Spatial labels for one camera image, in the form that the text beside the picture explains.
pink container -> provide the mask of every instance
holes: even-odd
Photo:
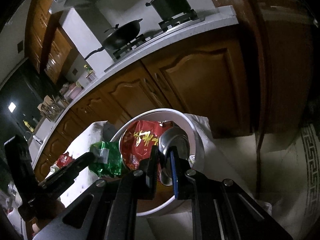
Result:
[[[76,86],[70,91],[68,91],[67,93],[65,93],[64,97],[66,100],[68,100],[68,98],[71,98],[73,100],[76,98],[77,95],[81,93],[81,91],[82,91],[82,88]]]

green plastic bag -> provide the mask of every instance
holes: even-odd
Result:
[[[123,164],[118,142],[97,142],[90,145],[90,152],[96,156],[94,163],[88,168],[99,177],[119,177],[122,174]]]

red package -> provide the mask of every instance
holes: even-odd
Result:
[[[158,145],[159,137],[172,127],[172,121],[136,121],[131,123],[120,140],[120,152],[130,170],[136,170],[143,159],[150,157],[153,145]]]
[[[57,166],[59,167],[59,169],[61,169],[64,166],[67,166],[69,163],[71,163],[74,159],[72,157],[69,156],[69,153],[66,152],[62,155],[60,155],[60,157],[57,160]]]

black wok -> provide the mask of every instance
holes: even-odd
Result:
[[[92,54],[103,51],[104,49],[117,50],[122,48],[124,45],[128,44],[135,37],[138,36],[140,32],[140,24],[142,19],[134,20],[132,22],[128,22],[127,24],[118,27],[117,24],[113,29],[115,31],[111,33],[102,43],[102,47],[90,52],[84,60],[87,60]]]

white countertop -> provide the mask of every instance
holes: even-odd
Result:
[[[42,150],[44,149],[48,139],[52,135],[53,131],[57,127],[58,123],[61,121],[63,116],[66,114],[66,112],[82,97],[84,97],[89,91],[91,91],[93,88],[104,82],[107,78],[112,76],[113,74],[117,73],[118,71],[122,70],[126,66],[130,65],[131,63],[145,57],[146,55],[161,49],[165,46],[168,46],[172,43],[175,43],[177,41],[183,40],[185,38],[191,37],[193,35],[207,32],[213,29],[218,29],[221,27],[229,26],[229,25],[235,25],[238,24],[238,20],[236,18],[236,12],[233,9],[232,5],[229,6],[222,6],[215,8],[212,11],[212,15],[206,16],[205,20],[199,23],[196,23],[194,25],[185,27],[183,29],[177,30],[175,32],[172,32],[168,35],[163,36],[162,38],[151,42],[147,46],[144,46],[143,48],[135,49],[135,52],[132,53],[130,56],[126,57],[124,60],[121,60],[120,62],[116,62],[115,64],[108,67],[102,76],[98,77],[97,80],[92,82],[87,88],[85,88],[71,103],[70,105],[64,110],[64,112],[60,115],[59,119],[56,121],[48,135],[45,137],[43,144],[41,145],[38,155],[35,158],[32,167],[35,168],[36,163],[42,153]]]

